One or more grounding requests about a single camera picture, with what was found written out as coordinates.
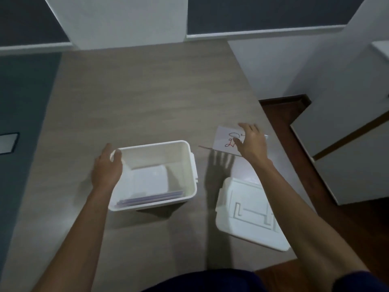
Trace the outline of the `person's right hand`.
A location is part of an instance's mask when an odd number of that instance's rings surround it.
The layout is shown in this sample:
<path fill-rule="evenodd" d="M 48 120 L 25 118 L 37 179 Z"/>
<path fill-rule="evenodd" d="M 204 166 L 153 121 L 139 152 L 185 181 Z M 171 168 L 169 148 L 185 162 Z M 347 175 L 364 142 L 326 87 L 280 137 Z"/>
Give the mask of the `person's right hand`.
<path fill-rule="evenodd" d="M 265 134 L 258 128 L 256 124 L 248 124 L 240 122 L 241 127 L 246 137 L 244 139 L 245 150 L 239 151 L 251 165 L 264 164 L 269 161 L 267 156 L 267 144 Z"/>

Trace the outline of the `person's left hand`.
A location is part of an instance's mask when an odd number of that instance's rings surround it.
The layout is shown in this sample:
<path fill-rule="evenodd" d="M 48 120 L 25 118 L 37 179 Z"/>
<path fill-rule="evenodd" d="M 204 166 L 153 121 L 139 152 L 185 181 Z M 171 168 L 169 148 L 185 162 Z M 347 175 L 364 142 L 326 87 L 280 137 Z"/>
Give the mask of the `person's left hand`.
<path fill-rule="evenodd" d="M 112 193 L 122 172 L 123 163 L 113 163 L 111 154 L 115 150 L 110 143 L 103 148 L 99 157 L 95 159 L 91 173 L 92 192 Z"/>

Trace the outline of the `white card with red writing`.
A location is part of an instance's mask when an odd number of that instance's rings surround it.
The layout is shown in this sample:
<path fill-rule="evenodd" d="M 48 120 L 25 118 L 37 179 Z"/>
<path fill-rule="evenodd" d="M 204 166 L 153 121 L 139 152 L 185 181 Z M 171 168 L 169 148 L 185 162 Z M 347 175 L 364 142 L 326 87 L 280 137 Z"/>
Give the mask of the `white card with red writing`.
<path fill-rule="evenodd" d="M 241 157 L 242 155 L 237 149 L 234 138 L 240 139 L 241 142 L 244 142 L 245 137 L 246 133 L 242 128 L 218 126 L 212 149 Z"/>

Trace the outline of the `white plastic storage box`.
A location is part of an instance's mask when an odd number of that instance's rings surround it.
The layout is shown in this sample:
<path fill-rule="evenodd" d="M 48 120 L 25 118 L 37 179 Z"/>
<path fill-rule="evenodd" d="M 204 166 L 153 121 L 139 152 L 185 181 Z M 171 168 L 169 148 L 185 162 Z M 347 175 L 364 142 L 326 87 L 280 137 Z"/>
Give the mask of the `white plastic storage box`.
<path fill-rule="evenodd" d="M 183 203 L 197 193 L 198 174 L 194 154 L 186 141 L 171 141 L 141 146 L 122 147 L 123 172 L 114 187 L 108 209 L 112 212 L 138 211 Z M 165 165 L 168 171 L 168 192 L 184 191 L 180 198 L 167 201 L 116 208 L 118 201 L 129 199 L 131 192 L 130 171 L 136 168 Z"/>

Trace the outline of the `person's left forearm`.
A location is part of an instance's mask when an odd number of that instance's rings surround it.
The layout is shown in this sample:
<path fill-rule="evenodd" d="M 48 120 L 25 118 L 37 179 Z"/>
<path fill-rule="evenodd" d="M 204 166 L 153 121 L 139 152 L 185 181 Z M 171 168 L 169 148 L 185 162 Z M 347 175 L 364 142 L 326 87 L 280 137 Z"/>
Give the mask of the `person's left forearm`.
<path fill-rule="evenodd" d="M 92 189 L 56 255 L 31 292 L 91 292 L 113 186 Z"/>

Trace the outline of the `person's right forearm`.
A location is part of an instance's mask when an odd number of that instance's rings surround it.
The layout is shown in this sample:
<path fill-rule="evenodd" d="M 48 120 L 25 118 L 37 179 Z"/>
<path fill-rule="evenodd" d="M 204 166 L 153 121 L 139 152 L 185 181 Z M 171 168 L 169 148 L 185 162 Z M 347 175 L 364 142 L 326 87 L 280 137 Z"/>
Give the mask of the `person's right forearm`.
<path fill-rule="evenodd" d="M 369 271 L 343 237 L 309 207 L 269 159 L 249 162 L 286 239 L 318 290 L 330 292 L 343 276 Z"/>

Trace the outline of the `white sheet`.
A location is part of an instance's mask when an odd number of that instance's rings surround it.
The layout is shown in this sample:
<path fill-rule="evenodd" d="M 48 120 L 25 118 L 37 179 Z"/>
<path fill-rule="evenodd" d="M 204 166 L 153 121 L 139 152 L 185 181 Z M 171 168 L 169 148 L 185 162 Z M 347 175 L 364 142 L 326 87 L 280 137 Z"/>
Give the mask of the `white sheet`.
<path fill-rule="evenodd" d="M 168 171 L 165 165 L 136 168 L 130 171 L 130 198 L 142 198 L 168 192 Z"/>

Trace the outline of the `white plastic box lid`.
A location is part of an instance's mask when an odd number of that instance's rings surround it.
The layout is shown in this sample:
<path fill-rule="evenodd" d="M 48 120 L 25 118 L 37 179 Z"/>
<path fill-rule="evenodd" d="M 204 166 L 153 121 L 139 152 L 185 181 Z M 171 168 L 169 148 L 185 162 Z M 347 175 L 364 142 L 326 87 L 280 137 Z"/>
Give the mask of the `white plastic box lid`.
<path fill-rule="evenodd" d="M 290 249 L 259 184 L 226 178 L 217 199 L 216 226 L 231 236 L 273 250 Z"/>

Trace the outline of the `white cabinet with brown strip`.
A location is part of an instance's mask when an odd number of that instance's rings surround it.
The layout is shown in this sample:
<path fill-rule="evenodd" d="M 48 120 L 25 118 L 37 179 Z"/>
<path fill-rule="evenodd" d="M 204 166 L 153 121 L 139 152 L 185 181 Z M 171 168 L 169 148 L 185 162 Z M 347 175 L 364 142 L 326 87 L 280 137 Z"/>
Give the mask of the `white cabinet with brown strip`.
<path fill-rule="evenodd" d="M 389 40 L 367 46 L 291 128 L 338 205 L 389 197 Z"/>

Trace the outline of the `white pillar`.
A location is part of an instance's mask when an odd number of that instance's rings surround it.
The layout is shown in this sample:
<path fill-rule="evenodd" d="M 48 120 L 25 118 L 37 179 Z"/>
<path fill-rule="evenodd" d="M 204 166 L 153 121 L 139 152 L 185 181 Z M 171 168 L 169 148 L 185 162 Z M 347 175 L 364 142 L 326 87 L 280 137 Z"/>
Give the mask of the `white pillar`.
<path fill-rule="evenodd" d="M 46 0 L 80 50 L 183 42 L 188 0 Z"/>

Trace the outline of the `dark blue clothing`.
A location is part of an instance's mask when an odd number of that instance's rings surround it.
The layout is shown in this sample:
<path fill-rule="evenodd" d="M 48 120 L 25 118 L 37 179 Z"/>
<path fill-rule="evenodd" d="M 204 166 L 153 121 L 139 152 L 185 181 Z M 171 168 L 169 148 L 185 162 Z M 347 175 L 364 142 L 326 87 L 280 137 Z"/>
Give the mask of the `dark blue clothing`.
<path fill-rule="evenodd" d="M 217 269 L 188 273 L 163 281 L 142 292 L 269 292 L 253 272 Z M 389 286 L 367 271 L 347 274 L 331 292 L 389 292 Z"/>

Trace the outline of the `white wall socket plate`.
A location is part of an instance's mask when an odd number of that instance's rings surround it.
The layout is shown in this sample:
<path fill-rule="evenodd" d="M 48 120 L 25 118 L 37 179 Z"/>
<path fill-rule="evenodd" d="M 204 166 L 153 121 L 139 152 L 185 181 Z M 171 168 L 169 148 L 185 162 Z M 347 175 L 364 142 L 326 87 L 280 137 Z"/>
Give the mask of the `white wall socket plate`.
<path fill-rule="evenodd" d="M 20 133 L 0 134 L 0 155 L 7 155 L 14 152 Z"/>

